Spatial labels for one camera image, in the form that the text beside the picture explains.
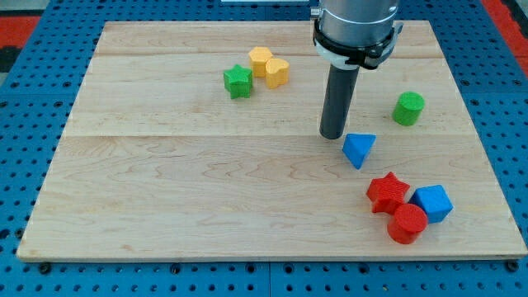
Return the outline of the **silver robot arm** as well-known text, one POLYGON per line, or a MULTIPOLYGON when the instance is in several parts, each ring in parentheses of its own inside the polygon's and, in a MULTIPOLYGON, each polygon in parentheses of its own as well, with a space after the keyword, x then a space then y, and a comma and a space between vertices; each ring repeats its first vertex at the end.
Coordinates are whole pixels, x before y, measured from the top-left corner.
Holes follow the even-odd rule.
POLYGON ((403 24, 398 0, 321 0, 313 23, 320 56, 341 70, 376 69, 393 52, 403 24))

